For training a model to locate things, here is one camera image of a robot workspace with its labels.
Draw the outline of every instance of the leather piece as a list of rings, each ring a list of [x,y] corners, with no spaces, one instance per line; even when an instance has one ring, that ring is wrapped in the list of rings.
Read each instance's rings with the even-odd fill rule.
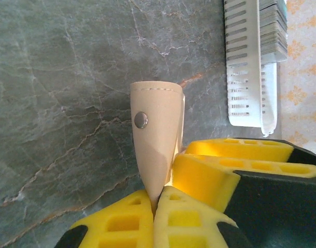
[[[175,83],[136,82],[130,85],[130,104],[137,165],[155,212],[174,156],[182,147],[184,94]],[[143,129],[134,124],[140,111],[148,119]]]

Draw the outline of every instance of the stitching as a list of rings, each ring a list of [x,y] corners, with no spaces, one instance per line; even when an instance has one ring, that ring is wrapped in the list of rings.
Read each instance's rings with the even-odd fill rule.
[[[140,91],[140,90],[166,90],[166,91],[173,91],[175,93],[178,93],[178,91],[175,91],[173,89],[166,89],[166,88],[145,88],[145,89],[133,89],[132,91]]]

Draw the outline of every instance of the orange floral pattern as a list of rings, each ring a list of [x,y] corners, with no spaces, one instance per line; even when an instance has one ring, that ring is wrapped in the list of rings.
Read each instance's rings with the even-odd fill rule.
[[[316,0],[288,0],[288,60],[280,65],[282,138],[316,153]]]

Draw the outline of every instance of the slotted plastic rack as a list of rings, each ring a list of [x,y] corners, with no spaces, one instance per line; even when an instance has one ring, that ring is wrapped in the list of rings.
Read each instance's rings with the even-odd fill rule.
[[[259,1],[226,0],[224,17],[229,121],[267,137],[277,124],[277,69],[261,65]]]

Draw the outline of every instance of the white plastic basket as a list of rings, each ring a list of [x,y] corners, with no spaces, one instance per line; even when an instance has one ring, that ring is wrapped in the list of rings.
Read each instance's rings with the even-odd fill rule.
[[[229,121],[272,134],[277,123],[276,63],[261,67],[258,0],[224,1]]]

